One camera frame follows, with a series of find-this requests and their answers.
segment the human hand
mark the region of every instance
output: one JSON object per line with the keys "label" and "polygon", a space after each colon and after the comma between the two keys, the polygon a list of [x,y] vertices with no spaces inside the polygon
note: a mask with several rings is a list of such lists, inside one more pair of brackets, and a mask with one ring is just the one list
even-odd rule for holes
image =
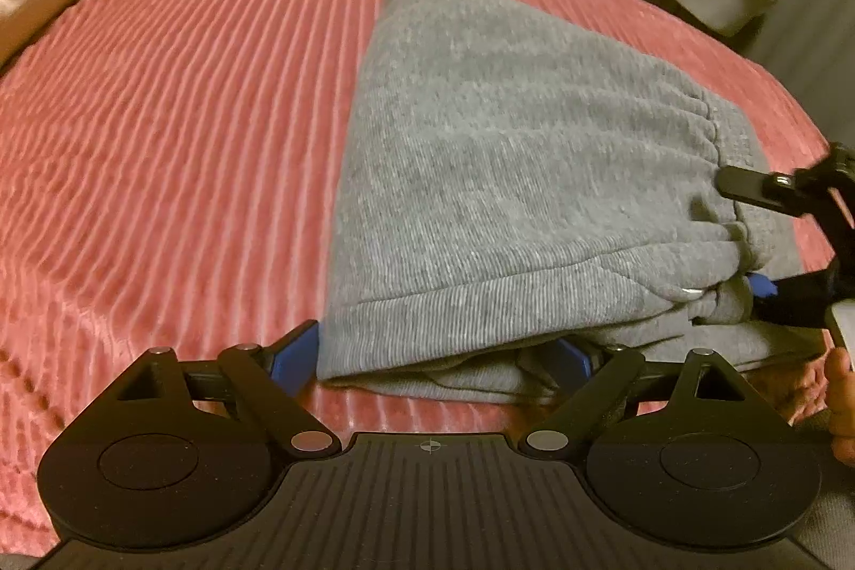
{"label": "human hand", "polygon": [[831,411],[828,431],[835,436],[831,449],[835,458],[855,466],[855,372],[845,348],[834,348],[825,361],[828,393],[825,403]]}

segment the bed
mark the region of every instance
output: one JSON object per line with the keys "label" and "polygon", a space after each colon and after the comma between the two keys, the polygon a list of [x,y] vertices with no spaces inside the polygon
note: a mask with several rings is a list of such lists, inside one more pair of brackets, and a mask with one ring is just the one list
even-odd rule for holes
{"label": "bed", "polygon": [[[519,0],[666,59],[741,106],[771,166],[822,155],[758,65],[639,0]],[[0,72],[0,552],[56,541],[41,453],[139,353],[269,343],[322,315],[356,70],[382,0],[81,0]],[[796,221],[807,269],[830,250]],[[788,418],[822,361],[751,376]],[[502,431],[535,408],[313,385],[359,430]]]}

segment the pink bedspread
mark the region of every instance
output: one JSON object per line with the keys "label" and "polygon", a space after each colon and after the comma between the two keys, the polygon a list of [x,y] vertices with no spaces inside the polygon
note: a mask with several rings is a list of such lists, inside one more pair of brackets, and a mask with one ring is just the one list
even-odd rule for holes
{"label": "pink bedspread", "polygon": [[[1,551],[54,543],[38,459],[140,352],[212,358],[320,316],[356,68],[380,1],[82,0],[0,75]],[[659,9],[520,1],[732,99],[774,168],[822,154],[778,82]],[[820,267],[824,240],[797,227]],[[793,415],[822,402],[815,365],[762,380]],[[317,386],[306,400],[344,438],[513,432],[533,417]]]}

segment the metal screw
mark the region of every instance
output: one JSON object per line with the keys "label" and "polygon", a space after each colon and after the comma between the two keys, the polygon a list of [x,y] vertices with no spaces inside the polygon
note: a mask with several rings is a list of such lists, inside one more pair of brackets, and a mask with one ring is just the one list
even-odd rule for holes
{"label": "metal screw", "polygon": [[537,430],[526,438],[528,446],[540,452],[557,452],[570,444],[563,432],[555,430]]}
{"label": "metal screw", "polygon": [[332,444],[331,436],[318,430],[298,432],[291,438],[291,446],[301,452],[320,452]]}

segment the gray pants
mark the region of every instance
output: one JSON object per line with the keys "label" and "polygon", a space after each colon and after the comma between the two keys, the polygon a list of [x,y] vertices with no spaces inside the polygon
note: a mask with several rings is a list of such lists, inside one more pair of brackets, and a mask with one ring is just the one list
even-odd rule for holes
{"label": "gray pants", "polygon": [[[855,570],[855,468],[831,454],[828,411],[807,419],[797,429],[815,443],[822,465],[819,501],[802,520],[794,539],[832,570]],[[0,570],[27,570],[36,558],[0,556]]]}

